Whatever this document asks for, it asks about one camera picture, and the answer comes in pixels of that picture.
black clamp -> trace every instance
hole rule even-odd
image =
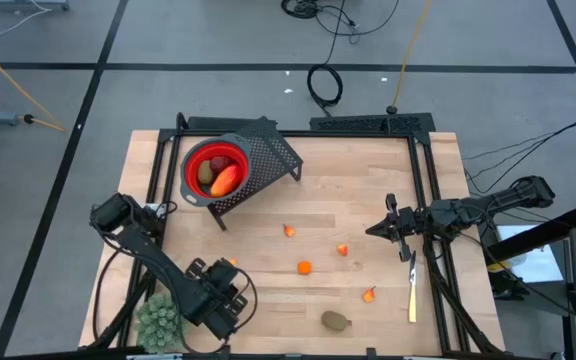
[[[177,130],[175,133],[177,136],[181,136],[183,130],[188,130],[188,122],[186,121],[184,114],[180,112],[177,113],[177,127],[175,130]]]
[[[300,360],[302,356],[303,355],[299,353],[284,354],[284,360]]]
[[[367,360],[377,360],[377,349],[366,348],[366,358]]]
[[[230,360],[230,345],[226,344],[221,348],[221,351],[217,353],[218,360]]]

wooden table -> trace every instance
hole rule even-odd
[[[157,131],[133,132],[119,184],[119,192],[142,203],[157,136]],[[203,139],[183,137],[179,162]],[[442,197],[468,196],[455,134],[433,133],[431,140]],[[304,160],[301,181],[285,176],[226,214],[226,232],[207,209],[181,198],[179,174],[175,177],[172,200],[179,210],[168,219],[164,251],[182,269],[196,257],[208,264],[220,257],[236,259],[259,291],[257,314],[232,337],[232,351],[358,355],[365,354],[366,347],[375,347],[380,355],[441,355],[421,238],[408,239],[411,250],[418,252],[417,323],[411,324],[407,315],[409,263],[399,261],[397,245],[364,233],[384,218],[386,193],[395,193],[399,207],[417,205],[406,140],[291,137],[287,141]],[[421,147],[418,153],[430,202]],[[287,238],[282,224],[291,225],[297,234]],[[468,233],[477,236],[476,229]],[[349,247],[347,257],[336,252],[341,243]],[[465,238],[456,239],[452,249],[465,308],[492,343],[504,348],[481,249]],[[104,249],[99,271],[112,252]],[[313,265],[308,276],[296,271],[297,263],[304,260]],[[99,304],[100,329],[123,304],[131,267],[131,258],[119,256],[106,274]],[[235,282],[241,286],[245,280],[239,277]],[[375,301],[363,302],[362,293],[373,286]],[[252,292],[245,295],[251,303],[241,319],[252,309]],[[82,345],[92,342],[92,305],[91,297]],[[454,335],[454,317],[445,302],[444,307]],[[344,314],[352,326],[342,333],[327,330],[320,322],[326,310]],[[204,326],[191,327],[187,336],[191,346],[202,351],[217,347],[217,340]],[[129,343],[134,344],[135,337],[132,334]],[[456,336],[451,336],[451,343],[453,349],[458,348]]]

brown fruit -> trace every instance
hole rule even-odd
[[[335,331],[344,331],[346,327],[352,325],[352,321],[334,311],[326,311],[323,313],[321,315],[321,323],[324,324],[325,327]]]
[[[199,165],[199,171],[197,173],[197,179],[200,184],[210,185],[215,179],[215,174],[210,170],[210,161],[202,161]]]
[[[212,158],[212,160],[210,160],[210,170],[212,170],[215,174],[219,174],[232,163],[232,159],[227,156],[215,156]]]

black metal frame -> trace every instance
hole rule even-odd
[[[175,172],[176,172],[176,159],[179,152],[179,146],[181,143],[182,136],[219,136],[224,133],[228,132],[228,130],[205,130],[205,129],[189,129],[185,120],[183,120],[183,116],[181,114],[177,117],[177,129],[161,129],[160,135],[157,143],[157,150],[155,152],[155,160],[153,163],[153,170],[151,173],[150,184],[148,189],[148,197],[147,202],[154,201],[155,192],[156,192],[156,185],[157,179],[159,178],[160,170],[161,170],[161,162],[163,161],[163,151],[166,142],[172,137],[173,144],[172,144],[172,153],[171,153],[171,161],[168,164],[168,173],[166,177],[166,186],[164,187],[164,197],[162,202],[170,201],[171,195],[171,183],[172,181],[168,181],[168,179],[174,179]],[[413,181],[415,184],[415,192],[417,197],[417,205],[420,207],[426,206],[426,200],[424,196],[424,188],[423,188],[423,181],[421,176],[421,168],[419,164],[419,155],[417,151],[417,144],[420,144],[423,148],[424,158],[426,162],[426,167],[428,171],[428,177],[430,181],[430,191],[432,194],[433,200],[438,200],[441,198],[440,191],[439,191],[439,183],[437,179],[437,173],[435,169],[434,158],[432,154],[432,149],[429,141],[428,134],[423,134],[419,136],[418,133],[413,133],[412,131],[397,131],[392,132],[390,128],[385,129],[384,131],[322,131],[322,130],[281,130],[279,131],[282,136],[284,137],[364,137],[364,138],[398,138],[398,139],[406,139],[408,143],[408,149],[410,154],[410,162],[412,167],[413,173]],[[431,242],[432,239],[429,237],[424,237],[424,242]],[[454,294],[457,298],[459,298],[459,287],[457,284],[457,276],[455,272],[452,251],[449,244],[442,244],[441,250],[443,252],[443,261],[445,264],[445,274],[448,280],[448,283],[453,289]],[[137,287],[139,283],[139,274],[140,274],[140,264],[135,261],[135,265],[133,266],[133,272],[131,273],[131,282],[129,284],[128,289],[128,297],[132,294],[134,289]],[[443,307],[443,299],[442,295],[438,289],[434,286],[431,287],[432,289],[432,297],[433,297],[433,305],[435,308],[435,317],[437,322],[437,331],[439,333],[439,343],[442,354],[445,356],[448,353],[451,353],[450,348],[450,338],[448,335],[448,327],[446,323],[445,311]],[[470,342],[465,330],[464,325],[462,324],[461,320],[455,315],[455,326],[457,330],[457,339],[459,343],[459,350],[457,352],[461,354],[461,352],[469,353],[470,352]],[[129,323],[127,323],[119,338],[119,346],[126,346],[127,335],[128,335]]]
[[[219,136],[232,130],[205,130],[205,129],[190,129],[188,124],[181,113],[177,115],[177,124],[175,129],[161,129],[159,131],[159,137],[157,139],[157,148],[155,151],[153,167],[151,171],[148,192],[146,196],[146,202],[154,202],[156,198],[157,184],[159,182],[159,177],[161,174],[161,167],[163,162],[163,155],[165,151],[166,144],[172,141],[172,148],[170,153],[170,159],[168,163],[168,169],[166,173],[166,182],[164,185],[164,193],[162,198],[162,203],[170,201],[172,195],[172,183],[176,173],[176,164],[179,155],[179,149],[181,145],[181,139],[183,136]],[[424,151],[424,159],[426,162],[426,167],[428,171],[430,191],[433,200],[440,199],[439,182],[437,179],[437,173],[435,169],[434,158],[432,154],[431,144],[429,141],[428,134],[419,136],[419,134],[413,134],[411,131],[396,131],[393,132],[390,128],[384,129],[383,131],[321,131],[321,130],[281,130],[279,131],[284,137],[348,137],[348,138],[397,138],[406,139],[408,143],[408,149],[410,153],[410,162],[413,174],[413,181],[415,185],[415,192],[417,197],[418,206],[426,206],[423,181],[421,176],[421,168],[419,165],[419,154],[417,151],[417,144],[421,144]],[[429,252],[427,255],[434,255],[434,248],[432,246],[432,239],[428,236],[424,236],[424,245],[429,244]],[[452,257],[452,251],[449,244],[442,244],[441,250],[443,251],[443,261],[445,265],[445,274],[450,288],[453,290],[454,295],[459,298],[459,288],[457,285],[457,277],[454,268],[454,262]],[[141,264],[138,261],[134,262],[127,298],[134,298],[135,295],[140,291],[144,291],[145,286],[140,284],[140,278],[142,281],[150,281],[148,284],[148,289],[150,294],[154,290],[155,281],[154,277],[152,279],[143,279],[144,276],[139,276],[141,274]],[[452,350],[450,348],[450,338],[448,335],[448,327],[446,323],[445,311],[443,307],[443,298],[440,291],[435,287],[431,286],[433,305],[435,310],[435,317],[437,322],[437,331],[439,335],[439,343],[441,348],[441,357],[450,357],[454,359],[498,359],[498,360],[509,360],[509,359],[525,359],[525,360],[538,360],[537,358],[520,357],[514,356],[512,354],[497,354],[497,353],[477,353],[470,351],[469,337],[465,330],[465,326],[462,324],[461,320],[455,315],[455,326],[457,330],[457,337],[459,342],[459,350]],[[124,306],[122,311],[132,311],[130,306]],[[125,359],[126,355],[137,355],[143,354],[143,349],[139,347],[127,347],[127,338],[130,329],[130,317],[126,317],[123,328],[119,333],[118,347],[112,349],[100,349],[100,348],[83,348],[78,351],[73,352],[62,352],[62,353],[52,353],[52,354],[35,354],[28,356],[16,356],[16,357],[6,357],[6,359],[43,359],[43,358],[70,358],[70,359]],[[217,354],[195,354],[186,353],[183,355],[187,359],[216,359],[216,360],[286,360],[288,358],[295,358],[295,360],[404,360],[410,358],[411,356],[395,355],[395,356],[378,356],[374,348],[367,348],[366,355],[307,355],[307,354],[231,354],[230,347],[226,346],[220,353]]]

orange vegetable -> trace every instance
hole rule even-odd
[[[297,265],[297,272],[300,275],[308,275],[312,271],[312,265],[308,261],[302,261]]]
[[[337,252],[341,256],[348,256],[348,245],[346,244],[337,245]]]
[[[217,175],[217,179],[210,188],[210,195],[222,197],[230,194],[239,186],[243,178],[243,172],[239,165],[230,165]]]
[[[293,237],[295,236],[295,229],[293,229],[292,226],[284,224],[284,233],[286,233],[288,237]]]
[[[366,290],[363,295],[365,302],[373,302],[375,300],[375,286]]]

